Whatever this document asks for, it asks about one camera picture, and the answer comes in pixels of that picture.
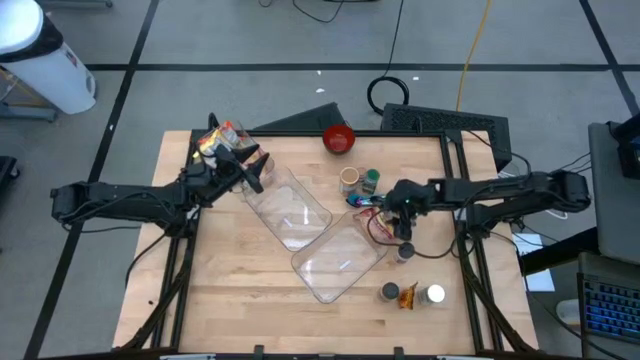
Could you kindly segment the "grey keyboard desk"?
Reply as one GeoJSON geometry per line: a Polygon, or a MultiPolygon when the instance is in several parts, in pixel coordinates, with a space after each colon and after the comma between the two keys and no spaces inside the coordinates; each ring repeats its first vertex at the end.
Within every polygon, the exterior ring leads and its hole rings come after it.
{"type": "MultiPolygon", "coordinates": [[[[611,279],[619,283],[640,285],[640,266],[609,259],[604,256],[582,253],[578,257],[577,289],[581,274],[611,279]]],[[[582,353],[588,358],[640,360],[640,345],[631,344],[587,333],[580,324],[582,353]]]]}

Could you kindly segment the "backlit keyboard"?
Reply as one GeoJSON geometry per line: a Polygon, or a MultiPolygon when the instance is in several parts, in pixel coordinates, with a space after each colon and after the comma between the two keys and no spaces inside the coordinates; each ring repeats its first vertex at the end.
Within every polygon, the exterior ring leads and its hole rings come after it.
{"type": "Polygon", "coordinates": [[[640,285],[581,274],[578,288],[587,333],[640,345],[640,285]]]}

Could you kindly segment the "red and black bowl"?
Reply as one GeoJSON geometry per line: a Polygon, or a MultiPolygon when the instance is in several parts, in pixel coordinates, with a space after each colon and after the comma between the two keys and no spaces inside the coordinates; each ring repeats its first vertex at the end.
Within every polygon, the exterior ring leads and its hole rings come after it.
{"type": "Polygon", "coordinates": [[[348,153],[355,144],[355,133],[347,125],[332,125],[328,127],[322,136],[325,149],[334,155],[348,153]]]}

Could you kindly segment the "orange ramen packet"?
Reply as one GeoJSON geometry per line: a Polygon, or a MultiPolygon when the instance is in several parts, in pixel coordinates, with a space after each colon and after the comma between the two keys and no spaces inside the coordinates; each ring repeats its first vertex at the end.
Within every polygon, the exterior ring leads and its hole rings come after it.
{"type": "Polygon", "coordinates": [[[353,215],[360,223],[362,230],[370,234],[376,241],[394,243],[395,236],[390,218],[379,208],[366,208],[353,215]]]}

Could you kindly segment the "white computer mouse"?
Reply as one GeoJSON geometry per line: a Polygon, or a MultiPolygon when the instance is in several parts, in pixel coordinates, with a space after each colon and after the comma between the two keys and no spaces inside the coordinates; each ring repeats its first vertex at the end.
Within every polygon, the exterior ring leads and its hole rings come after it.
{"type": "Polygon", "coordinates": [[[581,324],[580,303],[577,298],[558,302],[555,311],[559,319],[567,325],[578,327],[581,324]]]}

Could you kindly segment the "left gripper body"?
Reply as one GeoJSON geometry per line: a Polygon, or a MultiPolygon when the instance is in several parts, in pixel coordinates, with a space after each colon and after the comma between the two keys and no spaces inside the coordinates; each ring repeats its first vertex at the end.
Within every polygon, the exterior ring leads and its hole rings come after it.
{"type": "Polygon", "coordinates": [[[212,205],[240,182],[240,163],[224,145],[211,155],[196,149],[200,162],[184,168],[180,182],[199,205],[212,205]]]}

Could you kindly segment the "grey metal stand base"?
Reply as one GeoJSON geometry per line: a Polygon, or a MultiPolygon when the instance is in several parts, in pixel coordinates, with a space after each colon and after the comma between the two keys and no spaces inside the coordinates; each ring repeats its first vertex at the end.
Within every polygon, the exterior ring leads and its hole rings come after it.
{"type": "Polygon", "coordinates": [[[35,95],[14,74],[0,66],[0,119],[43,120],[52,123],[57,118],[57,111],[44,99],[35,95]],[[12,100],[13,93],[26,96],[27,100],[12,100]]]}

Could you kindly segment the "white trash can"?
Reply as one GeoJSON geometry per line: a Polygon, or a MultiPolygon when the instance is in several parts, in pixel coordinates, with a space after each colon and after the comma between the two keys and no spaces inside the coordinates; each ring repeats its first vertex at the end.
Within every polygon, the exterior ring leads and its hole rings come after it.
{"type": "Polygon", "coordinates": [[[62,112],[96,104],[96,79],[35,0],[0,0],[0,66],[62,112]]]}

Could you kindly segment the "colourful snack packet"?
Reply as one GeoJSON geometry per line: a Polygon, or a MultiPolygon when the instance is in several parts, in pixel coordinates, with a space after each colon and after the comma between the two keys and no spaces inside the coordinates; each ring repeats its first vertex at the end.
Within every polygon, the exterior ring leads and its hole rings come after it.
{"type": "Polygon", "coordinates": [[[243,147],[245,132],[241,125],[235,125],[231,121],[225,121],[218,127],[218,130],[229,147],[243,147]]]}

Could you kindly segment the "clear plastic bin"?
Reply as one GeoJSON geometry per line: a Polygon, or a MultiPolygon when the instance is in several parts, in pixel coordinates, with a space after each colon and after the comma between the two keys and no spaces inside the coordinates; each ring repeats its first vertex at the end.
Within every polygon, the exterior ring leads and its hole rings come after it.
{"type": "Polygon", "coordinates": [[[323,207],[295,178],[289,168],[276,168],[261,179],[264,191],[248,185],[243,195],[260,220],[291,252],[313,242],[332,223],[332,213],[323,207]]]}
{"type": "MultiPolygon", "coordinates": [[[[241,125],[241,126],[242,126],[242,124],[241,124],[240,122],[232,122],[232,123],[234,123],[235,125],[241,125]]],[[[245,130],[245,128],[244,128],[243,126],[242,126],[242,128],[244,129],[244,132],[245,132],[245,138],[244,138],[243,146],[248,146],[248,145],[257,144],[257,142],[256,142],[256,141],[251,137],[251,135],[249,135],[248,131],[247,131],[247,130],[245,130]]],[[[197,141],[198,141],[201,137],[199,137],[199,138],[196,140],[195,148],[197,147],[197,141]]],[[[221,136],[221,143],[220,143],[220,145],[219,145],[219,146],[224,146],[224,147],[226,147],[226,148],[228,148],[228,149],[236,149],[236,148],[231,148],[231,147],[229,147],[229,146],[225,143],[225,140],[224,140],[224,138],[223,138],[222,136],[221,136]]],[[[194,150],[194,151],[193,151],[193,153],[192,153],[192,159],[194,160],[194,163],[203,163],[203,162],[204,162],[204,163],[205,163],[206,165],[208,165],[208,166],[213,166],[213,164],[214,164],[214,162],[213,162],[213,157],[205,158],[205,157],[199,156],[199,155],[196,153],[196,150],[194,150]]],[[[274,162],[274,160],[270,157],[270,173],[274,170],[274,167],[275,167],[275,162],[274,162]]],[[[261,175],[260,175],[260,180],[263,180],[264,178],[266,178],[266,177],[267,177],[267,175],[262,175],[262,174],[261,174],[261,175]]],[[[249,191],[249,185],[248,185],[247,183],[241,183],[239,186],[237,186],[237,187],[235,187],[235,188],[232,188],[232,193],[234,193],[234,194],[245,193],[245,192],[247,192],[247,191],[249,191]]]]}
{"type": "Polygon", "coordinates": [[[320,303],[333,303],[386,255],[366,229],[370,217],[347,212],[292,256],[294,272],[320,303]]]}

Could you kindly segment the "purple label spice jar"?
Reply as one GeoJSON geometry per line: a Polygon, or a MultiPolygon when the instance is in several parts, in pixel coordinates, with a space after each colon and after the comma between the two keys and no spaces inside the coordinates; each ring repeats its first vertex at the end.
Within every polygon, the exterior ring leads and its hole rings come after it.
{"type": "Polygon", "coordinates": [[[407,263],[415,255],[415,248],[411,242],[403,242],[397,248],[394,261],[398,264],[407,263]]]}

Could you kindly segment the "black angled panel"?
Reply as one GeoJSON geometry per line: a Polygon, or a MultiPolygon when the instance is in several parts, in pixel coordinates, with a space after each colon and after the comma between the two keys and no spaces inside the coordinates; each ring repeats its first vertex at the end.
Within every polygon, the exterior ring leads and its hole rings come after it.
{"type": "Polygon", "coordinates": [[[280,120],[256,127],[264,131],[315,131],[326,130],[333,125],[346,125],[335,102],[306,110],[280,120]]]}

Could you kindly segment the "small brown sauce packet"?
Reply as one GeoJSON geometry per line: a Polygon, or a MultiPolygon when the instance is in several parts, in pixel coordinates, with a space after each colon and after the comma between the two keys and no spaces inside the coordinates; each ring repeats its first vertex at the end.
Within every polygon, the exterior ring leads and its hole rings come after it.
{"type": "Polygon", "coordinates": [[[400,291],[399,297],[397,299],[400,309],[412,310],[414,308],[414,299],[416,295],[417,285],[418,283],[415,282],[400,291]]]}

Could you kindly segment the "white paper sheet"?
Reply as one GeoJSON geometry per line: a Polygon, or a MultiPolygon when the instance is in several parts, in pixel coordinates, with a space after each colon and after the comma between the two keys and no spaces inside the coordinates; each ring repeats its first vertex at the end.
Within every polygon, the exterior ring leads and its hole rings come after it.
{"type": "MultiPolygon", "coordinates": [[[[525,255],[544,247],[541,237],[537,234],[513,233],[512,240],[517,247],[517,252],[521,260],[524,259],[525,255]]],[[[555,291],[554,282],[549,270],[526,275],[523,283],[525,285],[525,289],[530,292],[553,293],[555,291]]]]}

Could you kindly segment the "yellow snack packet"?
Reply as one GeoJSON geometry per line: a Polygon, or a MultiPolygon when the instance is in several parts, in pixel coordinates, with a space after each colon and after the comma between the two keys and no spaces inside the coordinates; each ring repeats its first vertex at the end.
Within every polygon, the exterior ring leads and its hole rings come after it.
{"type": "Polygon", "coordinates": [[[221,143],[219,130],[212,130],[197,141],[196,153],[199,156],[210,158],[215,154],[215,149],[221,143]]]}

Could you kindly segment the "tan lid brown jar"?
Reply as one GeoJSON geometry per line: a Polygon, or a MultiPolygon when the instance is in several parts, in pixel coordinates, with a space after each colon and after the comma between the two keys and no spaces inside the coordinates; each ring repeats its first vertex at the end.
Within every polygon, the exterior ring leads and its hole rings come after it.
{"type": "Polygon", "coordinates": [[[353,194],[360,181],[360,173],[354,167],[345,167],[339,174],[339,191],[344,196],[353,194]]]}

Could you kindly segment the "white lid spice jar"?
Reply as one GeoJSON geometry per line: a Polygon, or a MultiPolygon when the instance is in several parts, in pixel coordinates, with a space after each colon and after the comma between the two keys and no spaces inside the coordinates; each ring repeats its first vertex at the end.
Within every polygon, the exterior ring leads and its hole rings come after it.
{"type": "Polygon", "coordinates": [[[424,306],[442,303],[445,297],[444,288],[438,284],[430,285],[417,292],[417,300],[424,306]]]}

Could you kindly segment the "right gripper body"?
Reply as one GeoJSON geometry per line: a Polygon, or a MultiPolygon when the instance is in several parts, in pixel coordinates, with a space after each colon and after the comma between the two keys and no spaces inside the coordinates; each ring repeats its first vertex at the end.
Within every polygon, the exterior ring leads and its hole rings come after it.
{"type": "Polygon", "coordinates": [[[402,179],[385,196],[385,209],[396,213],[426,213],[429,211],[432,198],[432,186],[402,179]]]}

